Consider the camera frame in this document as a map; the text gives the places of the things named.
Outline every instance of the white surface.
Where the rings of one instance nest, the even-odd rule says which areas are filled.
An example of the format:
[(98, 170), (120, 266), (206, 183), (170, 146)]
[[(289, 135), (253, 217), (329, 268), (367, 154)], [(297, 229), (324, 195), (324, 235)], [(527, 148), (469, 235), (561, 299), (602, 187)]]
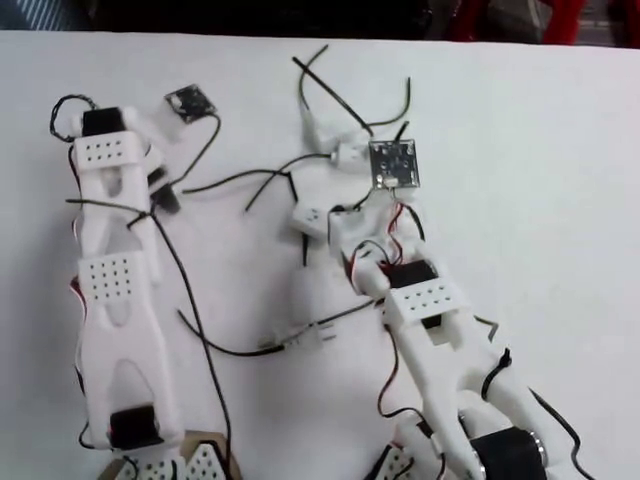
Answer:
[[(69, 228), (76, 209), (63, 203), (75, 185), (65, 146), (48, 134), (51, 106), (80, 92), (103, 106), (151, 108), (198, 82), (224, 119), (189, 179), (200, 185), (304, 152), (290, 57), (308, 58), (322, 44), (0, 34), (0, 464), (12, 478), (90, 478), (108, 457), (76, 444), (84, 423), (72, 369), (81, 310), (67, 293), (78, 256)], [(478, 314), (503, 324), (498, 338), (508, 338), (519, 371), (581, 433), (583, 464), (598, 479), (633, 476), (640, 469), (640, 387), (629, 371), (640, 356), (640, 53), (331, 45), (317, 72), (371, 121), (396, 113), (404, 77), (412, 76), (407, 137), (417, 141), (423, 207), (438, 225), (433, 241)], [(307, 87), (313, 109), (340, 115)], [(203, 122), (187, 132), (176, 170), (211, 128)], [(295, 175), (309, 204), (355, 201), (370, 185), (321, 164), (309, 161)], [(242, 207), (254, 179), (185, 200), (166, 221), (208, 334), (229, 347), (255, 346), (272, 319), (289, 314), (300, 241), (287, 230), (291, 200), (279, 180), (248, 215)], [(313, 261), (322, 255), (312, 251)], [(157, 311), (184, 420), (223, 430), (198, 341), (173, 315), (186, 295), (165, 249), (162, 261)], [(334, 274), (335, 305), (319, 317), (360, 301)], [(375, 408), (392, 365), (389, 339), (371, 311), (336, 330), (338, 339), (316, 353), (261, 360), (214, 353), (246, 479), (359, 479), (391, 437), (393, 422)], [(387, 407), (416, 400), (403, 367)]]

